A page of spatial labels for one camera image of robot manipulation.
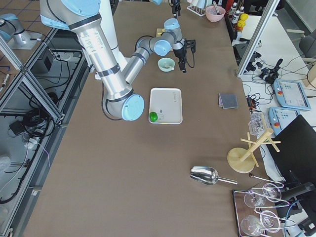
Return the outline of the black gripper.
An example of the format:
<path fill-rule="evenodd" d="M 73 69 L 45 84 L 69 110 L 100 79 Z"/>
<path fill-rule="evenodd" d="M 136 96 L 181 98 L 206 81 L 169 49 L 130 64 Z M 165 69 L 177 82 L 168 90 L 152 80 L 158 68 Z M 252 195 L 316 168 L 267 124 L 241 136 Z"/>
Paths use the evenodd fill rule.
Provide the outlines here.
<path fill-rule="evenodd" d="M 184 48 L 180 49 L 173 49 L 173 52 L 175 54 L 175 57 L 178 58 L 179 62 L 179 69 L 181 72 L 185 73 L 186 72 L 186 62 L 185 62 L 185 57 L 186 57 L 186 51 Z"/>
<path fill-rule="evenodd" d="M 171 9 L 174 16 L 181 16 L 181 5 L 179 0 L 171 0 Z"/>

